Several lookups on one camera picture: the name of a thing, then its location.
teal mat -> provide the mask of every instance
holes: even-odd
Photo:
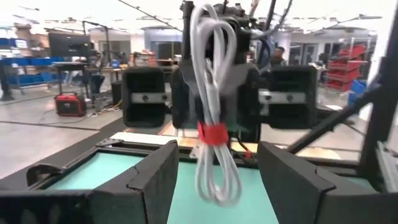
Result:
[[[97,153],[88,162],[65,178],[49,187],[52,190],[94,189],[137,164],[142,157]],[[168,224],[278,224],[258,170],[239,168],[243,183],[243,195],[232,208],[220,208],[204,202],[194,186],[196,164],[180,162],[177,186],[174,191]],[[215,169],[215,178],[221,177],[221,169]],[[349,179],[362,186],[369,183],[362,179]]]

red velcro strap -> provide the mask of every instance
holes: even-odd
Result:
[[[199,138],[202,142],[211,145],[219,146],[228,142],[228,132],[224,123],[214,126],[208,126],[198,122]]]

person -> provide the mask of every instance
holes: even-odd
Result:
[[[99,68],[98,72],[94,72],[91,74],[91,93],[98,94],[100,93],[101,85],[105,80],[105,76],[101,75],[101,68],[104,67],[104,60],[101,53],[95,53],[95,56],[92,58],[90,63],[91,68]]]
[[[287,61],[283,58],[283,54],[285,53],[285,49],[283,47],[276,47],[274,53],[271,55],[269,64],[271,68],[275,66],[284,66],[287,65]]]

white cable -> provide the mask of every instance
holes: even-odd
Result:
[[[210,18],[201,18],[204,10],[209,12]],[[228,35],[227,46],[225,46],[223,30]],[[206,44],[212,33],[215,40],[213,66],[205,58]],[[193,69],[203,103],[204,122],[207,125],[216,125],[220,122],[221,114],[219,89],[228,78],[229,68],[234,60],[236,34],[226,21],[218,20],[212,5],[205,4],[203,7],[194,8],[192,12],[190,43]],[[222,186],[216,185],[213,180],[214,154],[224,174]],[[196,188],[201,198],[219,206],[231,206],[239,201],[242,183],[239,179],[238,168],[226,144],[204,145],[202,155],[198,156]]]

red generator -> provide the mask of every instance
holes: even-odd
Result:
[[[77,93],[62,93],[57,95],[54,99],[59,116],[81,117],[87,113],[85,98],[84,96],[78,96]]]

